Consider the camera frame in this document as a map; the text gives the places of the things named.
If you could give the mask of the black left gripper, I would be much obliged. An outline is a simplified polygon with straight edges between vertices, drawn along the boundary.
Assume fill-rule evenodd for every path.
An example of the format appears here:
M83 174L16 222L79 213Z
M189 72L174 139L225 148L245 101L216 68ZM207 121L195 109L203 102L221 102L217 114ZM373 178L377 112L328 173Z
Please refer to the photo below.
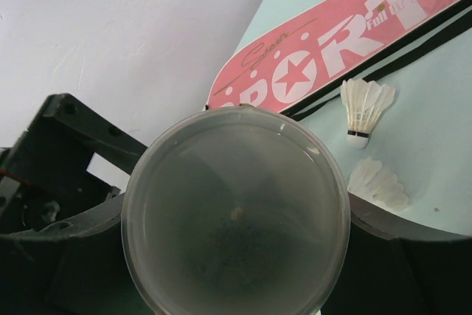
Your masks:
M119 195L88 171L100 156L131 173L145 145L71 94L51 94L1 151L1 233L40 230Z

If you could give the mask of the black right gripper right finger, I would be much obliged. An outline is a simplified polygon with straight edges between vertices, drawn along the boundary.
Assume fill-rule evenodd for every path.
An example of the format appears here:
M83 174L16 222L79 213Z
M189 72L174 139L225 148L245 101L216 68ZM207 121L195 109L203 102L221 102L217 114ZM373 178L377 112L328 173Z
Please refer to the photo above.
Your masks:
M471 237L350 196L350 240L323 314L470 314Z

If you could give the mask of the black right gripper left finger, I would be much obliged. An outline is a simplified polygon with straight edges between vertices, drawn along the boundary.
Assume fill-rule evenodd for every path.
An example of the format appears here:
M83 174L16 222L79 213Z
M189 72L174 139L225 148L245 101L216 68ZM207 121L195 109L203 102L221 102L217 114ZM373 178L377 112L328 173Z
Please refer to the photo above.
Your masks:
M2 314L146 314L126 266L123 195L39 232L1 236Z

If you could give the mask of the white shuttlecock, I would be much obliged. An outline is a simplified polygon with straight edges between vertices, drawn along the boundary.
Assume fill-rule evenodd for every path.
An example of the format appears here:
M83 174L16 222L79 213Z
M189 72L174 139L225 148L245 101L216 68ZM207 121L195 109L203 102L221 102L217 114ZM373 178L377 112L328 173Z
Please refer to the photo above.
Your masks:
M343 81L340 95L347 112L347 142L355 149L363 149L381 115L393 103L395 88L349 79Z
M349 193L390 212L400 212L410 204L410 198L398 176L382 162L360 160L349 177Z

